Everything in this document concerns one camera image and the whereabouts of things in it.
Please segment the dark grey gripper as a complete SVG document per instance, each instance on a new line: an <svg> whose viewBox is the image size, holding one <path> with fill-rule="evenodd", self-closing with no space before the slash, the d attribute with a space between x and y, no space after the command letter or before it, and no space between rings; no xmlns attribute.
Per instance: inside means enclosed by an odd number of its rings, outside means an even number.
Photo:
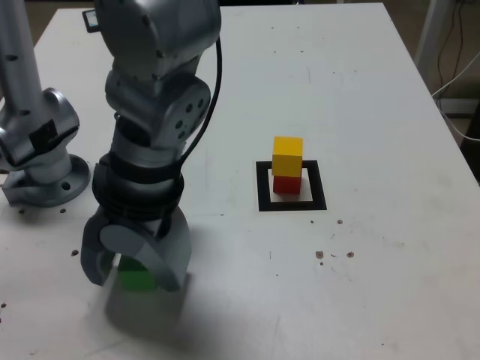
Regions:
<svg viewBox="0 0 480 360"><path fill-rule="evenodd" d="M96 212L85 224L80 251L88 280L102 287L116 254L141 263L163 290L176 292L185 282L191 259L191 234L180 208L164 219L119 220Z"/></svg>

